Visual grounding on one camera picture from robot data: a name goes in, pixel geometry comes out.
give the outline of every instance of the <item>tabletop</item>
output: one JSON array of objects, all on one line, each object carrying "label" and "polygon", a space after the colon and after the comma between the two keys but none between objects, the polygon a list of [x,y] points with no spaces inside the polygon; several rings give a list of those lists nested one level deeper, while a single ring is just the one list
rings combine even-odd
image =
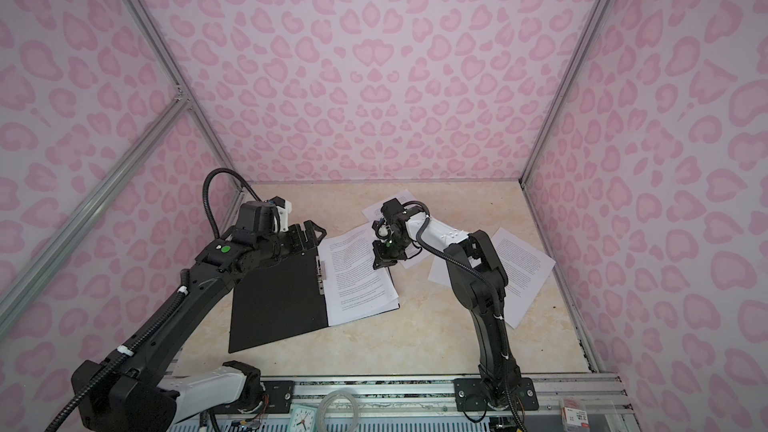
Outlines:
[{"label": "tabletop", "polygon": [[[544,250],[516,182],[384,182],[254,186],[266,199],[293,204],[290,223],[311,219],[341,235],[367,222],[361,210],[404,188],[450,226],[488,235],[504,227]],[[434,258],[391,267],[400,309],[297,337],[227,352],[232,293],[208,313],[184,345],[174,370],[183,377],[240,360],[275,375],[476,374],[479,348],[472,317],[453,291],[427,280]],[[589,372],[552,274],[516,329],[510,348],[522,372]]]}]

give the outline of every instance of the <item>clipboard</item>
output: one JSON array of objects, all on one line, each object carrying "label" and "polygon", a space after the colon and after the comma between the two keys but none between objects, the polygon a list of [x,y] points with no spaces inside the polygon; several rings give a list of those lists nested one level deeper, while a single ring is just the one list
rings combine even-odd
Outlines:
[{"label": "clipboard", "polygon": [[229,352],[328,327],[317,247],[247,274],[232,297]]}]

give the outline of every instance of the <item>clock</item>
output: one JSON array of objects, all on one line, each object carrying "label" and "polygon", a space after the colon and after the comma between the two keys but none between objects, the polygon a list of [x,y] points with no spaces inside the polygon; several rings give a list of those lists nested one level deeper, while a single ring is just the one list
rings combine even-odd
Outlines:
[{"label": "clock", "polygon": [[290,412],[288,432],[315,432],[317,409],[294,404]]}]

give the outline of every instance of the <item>pink heart pattern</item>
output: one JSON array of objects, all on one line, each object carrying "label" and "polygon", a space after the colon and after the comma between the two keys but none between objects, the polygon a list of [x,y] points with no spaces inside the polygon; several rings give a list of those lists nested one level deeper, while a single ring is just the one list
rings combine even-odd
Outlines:
[{"label": "pink heart pattern", "polygon": [[766,1],[617,0],[533,175],[644,430],[768,428]]},{"label": "pink heart pattern", "polygon": [[15,275],[174,92],[119,0],[8,0],[0,50],[0,262]]},{"label": "pink heart pattern", "polygon": [[519,177],[593,1],[147,3],[240,171],[301,181]]},{"label": "pink heart pattern", "polygon": [[[72,394],[82,360],[101,360],[178,287],[179,270],[212,239],[196,171],[218,166],[182,116],[0,344],[0,428],[44,428]],[[39,174],[31,176],[39,188],[68,186]],[[233,200],[231,182],[216,177],[210,203],[219,222]],[[175,210],[166,212],[170,202]],[[5,285],[14,269],[0,264]],[[68,430],[85,430],[73,416]]]}]

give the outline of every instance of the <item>white paper sheet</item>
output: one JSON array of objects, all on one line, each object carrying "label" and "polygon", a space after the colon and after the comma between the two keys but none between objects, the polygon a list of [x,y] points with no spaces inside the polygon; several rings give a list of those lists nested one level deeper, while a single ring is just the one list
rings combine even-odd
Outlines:
[{"label": "white paper sheet", "polygon": [[[512,328],[517,328],[536,295],[542,290],[544,281],[552,271],[554,260],[504,228],[496,231],[491,237],[491,242],[509,278],[509,284],[505,288],[507,296],[504,299],[504,320]],[[435,257],[428,279],[430,282],[450,287],[446,261]]]},{"label": "white paper sheet", "polygon": [[[406,188],[406,189],[401,190],[400,192],[398,192],[394,196],[389,196],[389,197],[385,198],[384,200],[373,204],[372,206],[365,207],[362,210],[362,214],[364,216],[366,216],[366,218],[370,222],[373,222],[375,220],[379,220],[382,217],[382,210],[381,210],[382,209],[382,205],[384,204],[384,202],[386,202],[388,200],[392,200],[393,198],[398,199],[401,204],[403,204],[405,202],[408,202],[410,200],[416,200],[416,197],[414,197],[413,194],[411,194],[410,191]],[[413,245],[409,245],[408,248],[406,248],[406,255],[408,257],[413,256],[417,252],[418,252],[418,249],[416,247],[414,247]],[[411,268],[411,267],[413,267],[414,265],[418,264],[419,262],[421,262],[422,260],[426,259],[429,256],[430,256],[430,254],[427,251],[424,251],[424,252],[418,254],[417,256],[415,256],[414,258],[411,258],[409,260],[400,261],[399,264],[402,264],[402,266],[405,267],[405,268]]]},{"label": "white paper sheet", "polygon": [[372,234],[368,224],[317,248],[326,275],[328,325],[344,324],[398,308],[398,295],[386,268],[373,270]]}]

